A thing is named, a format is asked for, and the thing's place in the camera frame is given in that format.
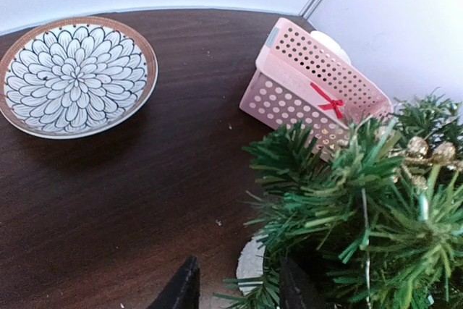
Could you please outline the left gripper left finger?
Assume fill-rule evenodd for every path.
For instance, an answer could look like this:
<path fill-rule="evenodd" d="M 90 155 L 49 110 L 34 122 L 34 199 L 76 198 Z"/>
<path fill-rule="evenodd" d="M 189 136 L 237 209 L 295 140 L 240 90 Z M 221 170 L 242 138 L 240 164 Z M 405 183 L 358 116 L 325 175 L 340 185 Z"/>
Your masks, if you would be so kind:
<path fill-rule="evenodd" d="M 190 256 L 177 269 L 147 309 L 198 309 L 200 305 L 200 266 Z"/>

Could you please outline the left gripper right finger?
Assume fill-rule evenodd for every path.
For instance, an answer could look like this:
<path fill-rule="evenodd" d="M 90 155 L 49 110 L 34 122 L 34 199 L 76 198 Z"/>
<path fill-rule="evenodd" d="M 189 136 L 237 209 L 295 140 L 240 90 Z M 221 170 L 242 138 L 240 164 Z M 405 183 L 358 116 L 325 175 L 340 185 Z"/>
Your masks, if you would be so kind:
<path fill-rule="evenodd" d="M 282 258 L 279 272 L 279 307 L 282 309 L 324 309 L 308 275 L 291 259 Z"/>

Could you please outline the small green christmas tree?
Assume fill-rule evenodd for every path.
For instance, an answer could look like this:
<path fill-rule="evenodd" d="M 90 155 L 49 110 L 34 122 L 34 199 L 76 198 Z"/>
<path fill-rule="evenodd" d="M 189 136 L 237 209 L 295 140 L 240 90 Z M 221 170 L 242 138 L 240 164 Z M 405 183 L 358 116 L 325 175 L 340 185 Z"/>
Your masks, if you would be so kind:
<path fill-rule="evenodd" d="M 326 308 L 462 306 L 462 186 L 416 197 L 375 184 L 371 140 L 381 124 L 403 144 L 450 140 L 462 156 L 462 105 L 433 94 L 351 124 L 327 161 L 301 123 L 248 145 L 263 188 L 252 199 L 263 271 L 227 281 L 242 293 L 227 298 L 230 308 L 278 308 L 282 258 L 308 275 Z"/>

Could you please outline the gold glitter berry sprig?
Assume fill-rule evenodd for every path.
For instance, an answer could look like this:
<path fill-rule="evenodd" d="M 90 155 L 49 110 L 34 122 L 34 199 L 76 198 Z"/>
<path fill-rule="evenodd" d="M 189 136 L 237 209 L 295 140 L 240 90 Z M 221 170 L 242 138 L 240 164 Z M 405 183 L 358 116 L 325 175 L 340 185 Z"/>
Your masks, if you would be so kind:
<path fill-rule="evenodd" d="M 381 124 L 373 131 L 375 181 L 389 190 L 430 195 L 439 187 L 462 186 L 462 156 L 450 140 L 433 144 L 430 138 L 413 135 L 401 143 L 400 131 Z"/>

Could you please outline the pink plastic basket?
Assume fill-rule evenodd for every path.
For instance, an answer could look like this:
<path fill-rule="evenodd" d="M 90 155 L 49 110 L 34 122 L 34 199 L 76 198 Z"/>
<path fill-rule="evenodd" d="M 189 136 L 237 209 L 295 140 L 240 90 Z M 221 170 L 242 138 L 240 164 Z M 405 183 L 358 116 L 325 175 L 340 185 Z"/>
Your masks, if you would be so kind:
<path fill-rule="evenodd" d="M 313 151 L 325 161 L 340 140 L 349 139 L 351 123 L 381 119 L 393 111 L 390 99 L 373 82 L 283 17 L 273 26 L 255 66 L 240 109 L 274 130 L 301 122 L 316 141 Z M 343 119 L 318 107 L 326 101 L 312 89 L 312 82 L 344 101 Z"/>

